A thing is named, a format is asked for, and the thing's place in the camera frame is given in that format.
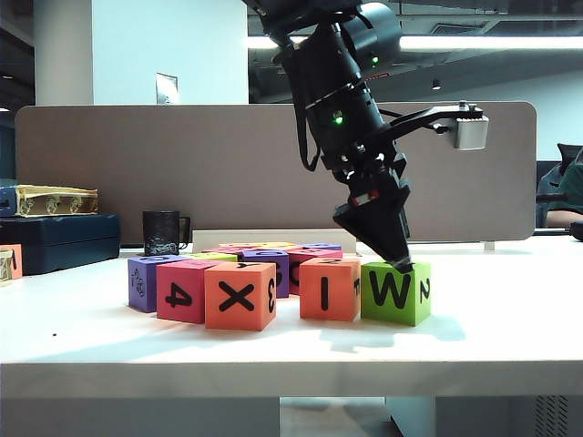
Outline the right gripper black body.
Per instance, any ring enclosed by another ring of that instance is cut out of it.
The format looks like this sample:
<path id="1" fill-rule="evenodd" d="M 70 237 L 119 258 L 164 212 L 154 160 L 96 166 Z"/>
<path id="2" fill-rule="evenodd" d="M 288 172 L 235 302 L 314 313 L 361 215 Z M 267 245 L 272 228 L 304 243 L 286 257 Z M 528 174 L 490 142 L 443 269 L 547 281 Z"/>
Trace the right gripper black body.
<path id="1" fill-rule="evenodd" d="M 348 189 L 340 208 L 402 208 L 411 193 L 407 158 L 394 140 L 320 141 L 324 167 Z"/>

